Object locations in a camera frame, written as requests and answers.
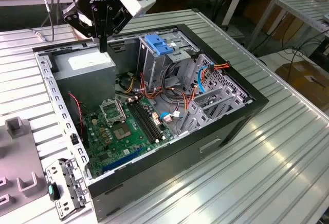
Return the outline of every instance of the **motherboard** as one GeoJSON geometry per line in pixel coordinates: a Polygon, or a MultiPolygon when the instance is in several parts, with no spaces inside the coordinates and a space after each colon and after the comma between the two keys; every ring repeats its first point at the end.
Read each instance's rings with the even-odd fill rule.
{"type": "Polygon", "coordinates": [[[83,116],[88,134],[86,151],[93,177],[151,151],[174,137],[147,98],[121,103],[108,100],[83,116]]]}

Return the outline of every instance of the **blue drive bay latch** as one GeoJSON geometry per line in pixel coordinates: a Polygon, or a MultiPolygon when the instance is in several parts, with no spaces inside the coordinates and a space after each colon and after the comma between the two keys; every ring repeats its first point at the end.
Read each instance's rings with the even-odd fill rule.
{"type": "Polygon", "coordinates": [[[145,40],[156,51],[157,55],[172,53],[173,49],[158,35],[146,35],[145,40]]]}

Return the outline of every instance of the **open computer tower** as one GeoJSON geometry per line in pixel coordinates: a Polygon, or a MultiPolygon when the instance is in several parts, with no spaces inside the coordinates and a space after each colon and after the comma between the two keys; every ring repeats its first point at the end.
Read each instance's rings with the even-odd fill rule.
{"type": "Polygon", "coordinates": [[[230,142],[268,100],[185,25],[34,49],[72,158],[46,169],[64,220],[114,214],[230,142]]]}

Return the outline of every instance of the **white label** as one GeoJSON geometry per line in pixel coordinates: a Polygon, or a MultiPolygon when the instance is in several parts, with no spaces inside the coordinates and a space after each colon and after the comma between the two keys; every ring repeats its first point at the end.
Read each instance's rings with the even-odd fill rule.
{"type": "Polygon", "coordinates": [[[302,65],[295,65],[294,67],[297,71],[305,71],[305,68],[302,65]]]}
{"type": "Polygon", "coordinates": [[[177,118],[178,118],[178,117],[179,117],[179,114],[180,114],[179,111],[175,111],[175,112],[173,112],[173,116],[174,116],[174,117],[177,117],[177,118]]]}
{"type": "Polygon", "coordinates": [[[68,59],[73,70],[85,67],[95,66],[103,63],[110,63],[111,60],[105,54],[100,52],[87,53],[84,55],[73,56],[68,59]]]}
{"type": "Polygon", "coordinates": [[[310,82],[314,82],[313,79],[316,79],[316,78],[314,78],[313,76],[305,76],[305,78],[306,78],[307,80],[309,80],[310,82]]]}
{"type": "Polygon", "coordinates": [[[176,47],[177,45],[175,43],[169,43],[168,46],[169,47],[176,47]]]}

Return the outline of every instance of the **aluminum extrusion table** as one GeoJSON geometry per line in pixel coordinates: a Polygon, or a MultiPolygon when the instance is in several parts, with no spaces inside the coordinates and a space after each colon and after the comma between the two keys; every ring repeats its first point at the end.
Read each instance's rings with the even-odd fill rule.
{"type": "MultiPolygon", "coordinates": [[[[315,223],[329,206],[329,118],[192,10],[134,18],[123,32],[185,23],[270,101],[237,137],[102,223],[315,223]]],[[[50,37],[49,28],[40,28],[50,37]]],[[[55,42],[74,40],[56,26],[55,42]]],[[[29,119],[43,168],[70,157],[31,48],[29,30],[0,32],[0,122],[29,119]]],[[[1,223],[60,223],[44,196],[1,223]]],[[[90,203],[65,223],[96,223],[90,203]]]]}
{"type": "Polygon", "coordinates": [[[323,16],[329,13],[329,2],[318,2],[315,0],[271,0],[251,35],[251,40],[247,47],[249,50],[253,46],[275,5],[281,7],[282,11],[268,31],[268,34],[271,34],[285,13],[288,12],[319,32],[322,33],[326,31],[324,34],[329,36],[329,23],[323,19],[323,16]]]}

